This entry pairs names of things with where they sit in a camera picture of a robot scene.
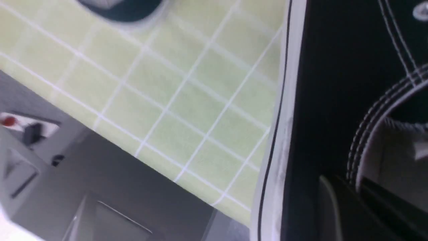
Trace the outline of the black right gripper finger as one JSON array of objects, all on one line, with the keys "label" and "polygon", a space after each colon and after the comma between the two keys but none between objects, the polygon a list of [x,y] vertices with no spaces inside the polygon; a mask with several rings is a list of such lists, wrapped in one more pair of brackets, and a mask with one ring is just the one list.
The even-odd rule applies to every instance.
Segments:
[{"label": "black right gripper finger", "polygon": [[359,196],[337,176],[319,177],[320,241],[400,241]]}]

